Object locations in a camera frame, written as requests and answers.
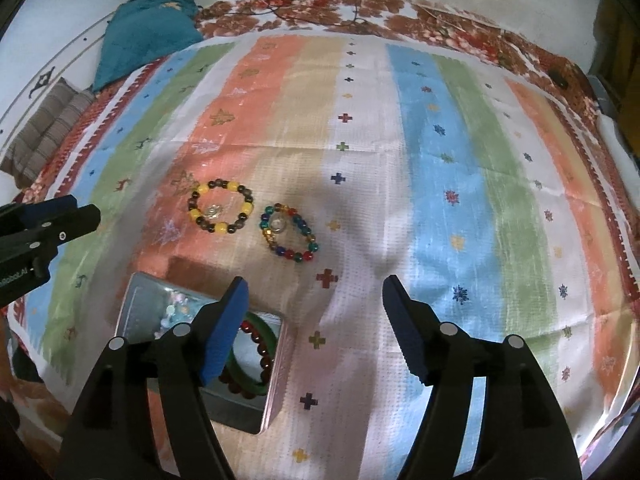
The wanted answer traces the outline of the green jade bangle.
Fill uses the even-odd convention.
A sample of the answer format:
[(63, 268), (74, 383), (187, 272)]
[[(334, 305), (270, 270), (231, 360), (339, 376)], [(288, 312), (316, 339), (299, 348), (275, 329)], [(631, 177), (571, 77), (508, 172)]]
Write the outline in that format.
[(232, 396), (266, 396), (276, 360), (281, 324), (267, 312), (247, 312), (218, 380)]

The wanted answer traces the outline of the small silver charm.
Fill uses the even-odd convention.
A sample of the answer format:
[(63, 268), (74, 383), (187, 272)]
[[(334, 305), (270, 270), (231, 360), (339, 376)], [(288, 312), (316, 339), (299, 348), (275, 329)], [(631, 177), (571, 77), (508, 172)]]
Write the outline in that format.
[(203, 216), (208, 221), (214, 221), (224, 212), (224, 206), (221, 204), (211, 204), (203, 210)]

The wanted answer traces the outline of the silver metal jewelry box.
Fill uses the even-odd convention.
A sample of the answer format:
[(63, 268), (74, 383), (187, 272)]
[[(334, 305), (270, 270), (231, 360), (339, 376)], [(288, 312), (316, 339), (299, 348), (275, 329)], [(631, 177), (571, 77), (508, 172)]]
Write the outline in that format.
[(186, 357), (208, 417), (246, 432), (265, 431), (281, 411), (294, 347), (283, 315), (248, 307), (248, 286), (220, 298), (136, 272), (120, 308), (116, 335), (147, 344), (190, 330)]

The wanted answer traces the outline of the brown striped cushion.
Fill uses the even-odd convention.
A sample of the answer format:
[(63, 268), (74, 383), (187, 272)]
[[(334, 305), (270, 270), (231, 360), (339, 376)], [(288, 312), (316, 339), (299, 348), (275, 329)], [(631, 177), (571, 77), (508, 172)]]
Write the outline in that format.
[(77, 92), (61, 78), (17, 133), (1, 171), (13, 178), (17, 188), (31, 186), (93, 101), (91, 88)]

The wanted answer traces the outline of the teal cloth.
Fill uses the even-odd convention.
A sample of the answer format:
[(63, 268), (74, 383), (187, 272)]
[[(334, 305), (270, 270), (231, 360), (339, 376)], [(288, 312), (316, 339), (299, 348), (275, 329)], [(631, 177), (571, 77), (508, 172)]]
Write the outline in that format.
[(203, 40), (194, 0), (129, 0), (108, 23), (92, 91)]

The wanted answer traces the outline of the colourful striped blanket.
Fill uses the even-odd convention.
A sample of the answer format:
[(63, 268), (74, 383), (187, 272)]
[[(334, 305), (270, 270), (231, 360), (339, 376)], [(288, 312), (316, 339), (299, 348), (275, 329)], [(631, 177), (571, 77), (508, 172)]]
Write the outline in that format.
[(474, 337), (521, 335), (586, 456), (639, 364), (601, 148), (547, 92), (442, 49), (250, 34), (171, 55), (107, 101), (44, 189), (102, 221), (9, 308), (44, 381), (20, 411), (61, 434), (134, 272), (215, 297), (242, 276), (294, 347), (268, 428), (217, 428), (235, 474), (392, 478), (428, 400), (382, 306), (394, 274)]

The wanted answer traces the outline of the floral red bedsheet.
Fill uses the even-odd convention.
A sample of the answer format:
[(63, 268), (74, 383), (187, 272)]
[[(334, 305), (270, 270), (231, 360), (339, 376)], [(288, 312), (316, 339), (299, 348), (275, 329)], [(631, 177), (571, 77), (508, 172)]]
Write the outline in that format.
[(218, 0), (198, 10), (195, 24), (207, 38), (317, 27), (414, 41), (471, 55), (523, 78), (566, 106), (589, 130), (601, 114), (586, 75), (568, 58), (484, 16), (427, 0)]

